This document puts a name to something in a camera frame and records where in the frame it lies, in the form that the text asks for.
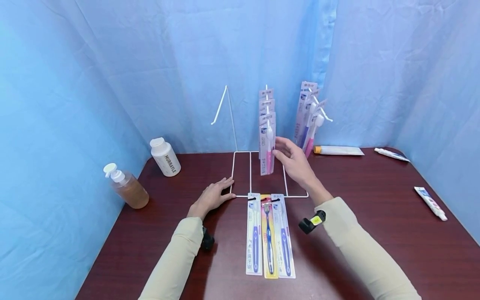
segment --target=beige sleeve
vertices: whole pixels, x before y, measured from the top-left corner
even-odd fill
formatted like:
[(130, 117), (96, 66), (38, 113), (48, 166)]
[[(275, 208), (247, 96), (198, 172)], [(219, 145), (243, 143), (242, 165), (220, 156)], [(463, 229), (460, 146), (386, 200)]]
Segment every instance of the beige sleeve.
[(200, 218), (190, 217), (180, 221), (139, 300), (179, 299), (203, 238)]
[(326, 213), (325, 230), (376, 300), (418, 300), (421, 297), (393, 258), (357, 222), (342, 200), (315, 208)]

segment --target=bottle label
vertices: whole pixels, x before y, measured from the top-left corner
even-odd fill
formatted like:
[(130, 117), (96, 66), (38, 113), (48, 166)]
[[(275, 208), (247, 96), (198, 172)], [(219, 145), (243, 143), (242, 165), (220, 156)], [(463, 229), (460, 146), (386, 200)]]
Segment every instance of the bottle label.
[(160, 169), (162, 170), (163, 175), (167, 177), (175, 176), (180, 172), (180, 163), (172, 151), (164, 156), (154, 156), (154, 159)]

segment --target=wooden table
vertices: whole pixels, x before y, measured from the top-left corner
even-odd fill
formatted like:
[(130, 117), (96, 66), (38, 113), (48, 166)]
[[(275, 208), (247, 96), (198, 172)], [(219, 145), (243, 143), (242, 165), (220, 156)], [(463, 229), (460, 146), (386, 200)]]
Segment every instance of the wooden table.
[[(341, 196), (360, 224), (390, 253), (424, 299), (480, 299), (480, 248), (415, 168), (379, 155), (311, 156), (318, 178)], [(249, 154), (237, 154), (233, 192), (249, 191)], [(150, 203), (135, 211), (125, 206), (95, 261), (78, 300), (137, 299), (168, 245), (178, 222), (211, 182), (229, 177), (232, 153), (179, 155), (181, 172), (166, 178), (150, 159), (140, 182)], [(413, 190), (423, 186), (448, 217), (440, 221)], [(285, 193), (282, 167), (259, 176), (252, 154), (252, 190)], [(305, 193), (290, 178), (290, 195)], [(199, 251), (182, 299), (371, 299), (350, 273), (324, 228), (300, 231), (301, 218), (312, 216), (310, 199), (287, 199), (296, 279), (267, 280), (245, 275), (245, 198), (211, 212), (204, 225), (214, 234), (211, 252)]]

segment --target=pump bottle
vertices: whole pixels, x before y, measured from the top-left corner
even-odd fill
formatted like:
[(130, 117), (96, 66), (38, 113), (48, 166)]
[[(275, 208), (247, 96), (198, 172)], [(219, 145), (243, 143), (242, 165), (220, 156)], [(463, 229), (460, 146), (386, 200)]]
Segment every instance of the pump bottle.
[(134, 175), (117, 170), (117, 165), (114, 163), (106, 165), (103, 171), (105, 178), (110, 177), (113, 180), (111, 183), (113, 190), (131, 208), (139, 209), (147, 205), (150, 197)]

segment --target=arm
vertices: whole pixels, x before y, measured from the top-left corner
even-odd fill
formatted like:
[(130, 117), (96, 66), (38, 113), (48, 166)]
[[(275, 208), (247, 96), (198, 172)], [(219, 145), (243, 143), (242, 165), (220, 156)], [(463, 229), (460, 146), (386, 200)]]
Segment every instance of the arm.
[(221, 195), (222, 190), (231, 186), (233, 182), (232, 178), (223, 178), (215, 184), (210, 184), (192, 204), (187, 217), (180, 221), (175, 229), (170, 243), (153, 269), (138, 300), (180, 298), (204, 237), (203, 220), (210, 210), (236, 197), (234, 194)]
[(351, 269), (377, 300), (418, 300), (421, 297), (405, 273), (357, 222), (339, 197), (333, 196), (317, 179), (303, 151), (293, 142), (277, 138), (274, 155), (285, 171), (303, 187), (316, 206), (326, 212), (325, 230), (340, 249)]

